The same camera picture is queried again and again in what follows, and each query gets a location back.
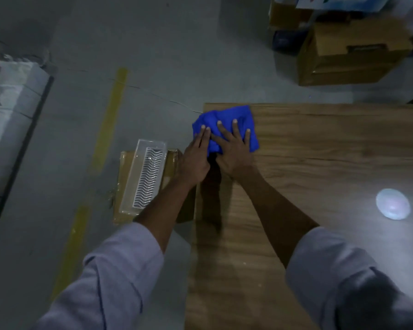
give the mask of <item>yellow tape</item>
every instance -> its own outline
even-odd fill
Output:
[[[115,83],[113,84],[110,101],[106,108],[103,123],[99,129],[96,140],[92,161],[89,165],[87,179],[95,178],[99,175],[104,167],[107,153],[113,138],[113,132],[116,124],[117,112],[121,105],[122,94],[126,87],[127,69],[119,68],[116,73]],[[88,194],[83,203],[78,207],[75,213],[72,229],[62,255],[60,271],[55,281],[54,289],[50,296],[54,300],[74,279],[75,270],[81,258],[81,249],[87,223],[90,219],[92,190],[87,190]]]

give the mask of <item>sleeve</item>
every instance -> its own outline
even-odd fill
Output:
[[[129,224],[85,257],[81,276],[61,292],[33,329],[131,329],[163,261],[149,230]]]
[[[295,248],[286,282],[323,330],[413,329],[413,304],[363,249],[323,227]]]

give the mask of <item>concrete floor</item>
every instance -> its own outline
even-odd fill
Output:
[[[85,251],[115,230],[109,194],[119,154],[138,138],[184,149],[204,102],[406,102],[413,59],[380,83],[301,88],[295,60],[269,48],[269,0],[0,0],[0,46],[46,47],[55,77],[0,218],[0,329],[30,327],[49,306],[86,169],[118,67],[130,71],[94,201]],[[156,97],[149,91],[164,99]],[[190,109],[170,102],[181,102]],[[181,329],[190,223],[178,225],[141,328]]]

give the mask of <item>blue cloth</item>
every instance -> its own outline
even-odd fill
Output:
[[[211,132],[214,135],[223,138],[222,133],[220,133],[219,129],[217,128],[217,122],[221,121],[223,126],[232,133],[233,119],[237,119],[237,124],[239,126],[239,131],[242,138],[245,137],[245,132],[248,128],[251,130],[251,136],[249,138],[249,151],[253,152],[259,149],[259,141],[257,140],[254,132],[254,120],[252,118],[252,113],[249,109],[249,105],[235,106],[233,108],[221,111],[213,110],[201,114],[193,124],[193,136],[194,134],[200,132],[200,127],[202,125],[205,125],[206,127],[211,127]],[[220,146],[213,140],[210,140],[208,145],[208,155],[210,153],[223,153]]]

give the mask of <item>wood grain surface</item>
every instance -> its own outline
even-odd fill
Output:
[[[239,104],[206,104],[204,111]],[[266,180],[306,214],[366,249],[413,298],[413,105],[253,104]],[[380,214],[383,188],[412,206]],[[216,165],[198,188],[185,327],[316,329],[285,284],[243,189]]]

